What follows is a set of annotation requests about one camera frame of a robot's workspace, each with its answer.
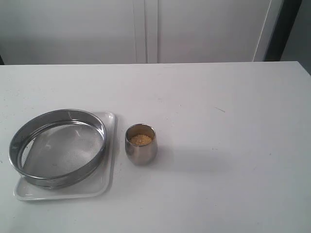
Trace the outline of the pile of yellow grains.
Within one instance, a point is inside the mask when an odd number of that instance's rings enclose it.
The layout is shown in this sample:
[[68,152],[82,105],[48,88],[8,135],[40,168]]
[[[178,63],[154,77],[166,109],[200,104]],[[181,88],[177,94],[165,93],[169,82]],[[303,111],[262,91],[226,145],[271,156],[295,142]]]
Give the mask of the pile of yellow grains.
[[135,146],[144,146],[150,144],[152,142],[152,138],[144,134],[137,134],[131,137],[129,142]]

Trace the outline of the stainless steel cup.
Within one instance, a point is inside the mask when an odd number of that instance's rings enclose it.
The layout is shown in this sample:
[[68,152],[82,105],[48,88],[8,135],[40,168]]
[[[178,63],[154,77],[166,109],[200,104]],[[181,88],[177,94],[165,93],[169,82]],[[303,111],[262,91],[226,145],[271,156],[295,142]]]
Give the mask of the stainless steel cup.
[[[152,138],[152,142],[144,146],[135,146],[129,142],[130,138],[144,134]],[[135,124],[129,127],[125,133],[125,151],[128,159],[137,166],[144,166],[152,162],[158,151],[155,130],[147,124]]]

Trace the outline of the round stainless steel sieve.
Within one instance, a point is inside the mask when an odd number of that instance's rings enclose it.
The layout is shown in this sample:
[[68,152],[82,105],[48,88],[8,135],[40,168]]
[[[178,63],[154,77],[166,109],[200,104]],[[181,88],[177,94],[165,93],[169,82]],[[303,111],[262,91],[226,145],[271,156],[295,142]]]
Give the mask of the round stainless steel sieve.
[[57,189],[88,177],[102,162],[106,127],[96,115],[61,109],[39,115],[13,136],[9,160],[28,183]]

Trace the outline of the white rectangular plastic tray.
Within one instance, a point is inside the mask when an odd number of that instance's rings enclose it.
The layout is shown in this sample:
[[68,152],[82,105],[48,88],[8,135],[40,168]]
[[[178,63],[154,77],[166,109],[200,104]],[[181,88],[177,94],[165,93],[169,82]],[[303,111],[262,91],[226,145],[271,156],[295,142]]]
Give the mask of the white rectangular plastic tray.
[[113,143],[116,126],[116,116],[112,112],[96,112],[107,130],[107,147],[101,164],[84,180],[60,189],[44,189],[28,183],[21,177],[17,182],[13,195],[19,201],[48,201],[99,196],[111,187],[113,180]]

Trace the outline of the dark door frame post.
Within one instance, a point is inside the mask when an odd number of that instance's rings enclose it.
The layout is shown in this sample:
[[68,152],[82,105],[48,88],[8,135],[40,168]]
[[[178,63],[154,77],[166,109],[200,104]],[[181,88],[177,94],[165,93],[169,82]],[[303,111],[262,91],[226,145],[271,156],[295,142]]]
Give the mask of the dark door frame post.
[[280,61],[296,20],[302,0],[283,0],[270,38],[265,62]]

